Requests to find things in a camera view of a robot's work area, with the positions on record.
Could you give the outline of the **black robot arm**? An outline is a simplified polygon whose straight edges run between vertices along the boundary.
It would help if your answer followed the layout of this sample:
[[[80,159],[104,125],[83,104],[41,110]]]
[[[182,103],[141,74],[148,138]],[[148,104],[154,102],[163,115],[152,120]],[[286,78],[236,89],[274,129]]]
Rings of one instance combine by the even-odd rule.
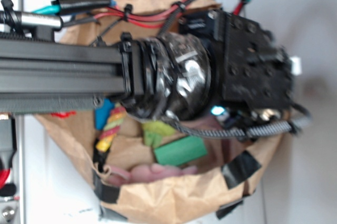
[[[257,22],[220,9],[176,33],[88,47],[1,33],[1,112],[50,113],[119,101],[139,119],[194,120],[214,106],[285,110],[292,63]]]

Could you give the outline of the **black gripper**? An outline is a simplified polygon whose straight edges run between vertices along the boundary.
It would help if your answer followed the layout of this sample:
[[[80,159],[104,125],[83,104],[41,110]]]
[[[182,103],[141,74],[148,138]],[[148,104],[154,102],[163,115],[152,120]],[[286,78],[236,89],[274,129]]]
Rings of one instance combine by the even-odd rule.
[[[197,118],[213,106],[290,108],[291,61],[257,22],[214,9],[182,16],[179,33],[197,40],[191,54],[179,56],[180,119]]]

